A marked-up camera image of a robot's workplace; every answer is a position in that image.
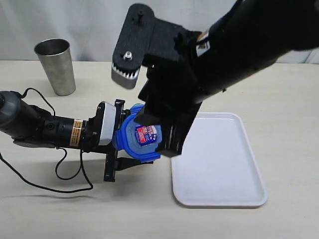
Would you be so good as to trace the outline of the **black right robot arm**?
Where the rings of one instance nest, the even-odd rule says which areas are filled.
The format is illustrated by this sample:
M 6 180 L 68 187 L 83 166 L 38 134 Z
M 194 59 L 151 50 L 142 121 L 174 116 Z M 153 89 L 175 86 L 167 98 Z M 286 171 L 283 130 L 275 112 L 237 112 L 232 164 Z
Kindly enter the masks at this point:
M 128 9 L 112 57 L 112 80 L 132 89 L 141 67 L 147 81 L 115 146 L 133 166 L 182 153 L 204 100 L 273 65 L 290 51 L 319 46 L 316 0 L 238 0 L 206 31 L 155 16 L 147 5 Z

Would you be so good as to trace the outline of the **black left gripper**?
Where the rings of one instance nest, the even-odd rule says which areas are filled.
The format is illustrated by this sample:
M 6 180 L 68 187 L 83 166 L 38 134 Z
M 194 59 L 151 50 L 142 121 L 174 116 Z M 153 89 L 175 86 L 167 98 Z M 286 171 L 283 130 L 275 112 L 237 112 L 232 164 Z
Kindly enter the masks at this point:
M 124 100 L 116 99 L 112 104 L 116 107 L 116 119 L 114 125 L 114 132 L 118 130 L 122 124 L 122 111 L 124 109 Z M 126 158 L 126 157 L 118 157 L 118 150 L 113 146 L 113 138 L 112 141 L 105 146 L 99 146 L 99 134 L 101 130 L 102 123 L 102 110 L 100 107 L 100 103 L 96 108 L 95 115 L 89 118 L 85 125 L 85 136 L 83 137 L 81 143 L 81 149 L 83 152 L 89 153 L 100 153 L 106 156 L 105 158 L 105 168 L 104 168 L 104 178 L 105 182 L 115 182 L 115 172 L 122 171 L 128 168 L 132 168 L 140 165 L 153 164 L 153 161 L 150 162 L 141 162 L 138 159 L 134 158 Z

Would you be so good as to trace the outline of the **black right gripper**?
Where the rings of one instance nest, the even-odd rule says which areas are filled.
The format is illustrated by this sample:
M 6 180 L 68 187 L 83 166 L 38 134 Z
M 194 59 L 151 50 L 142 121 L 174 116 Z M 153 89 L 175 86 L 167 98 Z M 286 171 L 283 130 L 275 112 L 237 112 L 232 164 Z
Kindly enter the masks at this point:
M 160 56 L 145 53 L 141 65 L 147 67 L 147 81 L 139 93 L 145 105 L 135 122 L 160 125 L 162 140 L 156 152 L 165 157 L 181 155 L 182 148 L 200 103 L 194 101 L 198 79 L 195 54 Z

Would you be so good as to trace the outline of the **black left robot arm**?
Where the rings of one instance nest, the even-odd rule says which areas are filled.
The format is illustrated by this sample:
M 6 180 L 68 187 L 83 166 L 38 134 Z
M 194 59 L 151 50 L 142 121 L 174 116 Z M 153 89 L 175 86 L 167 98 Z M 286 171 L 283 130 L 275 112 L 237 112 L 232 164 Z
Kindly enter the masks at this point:
M 104 181 L 114 182 L 118 151 L 114 133 L 123 122 L 125 101 L 102 101 L 88 120 L 57 116 L 23 101 L 14 91 L 0 93 L 0 130 L 28 148 L 71 148 L 106 155 Z

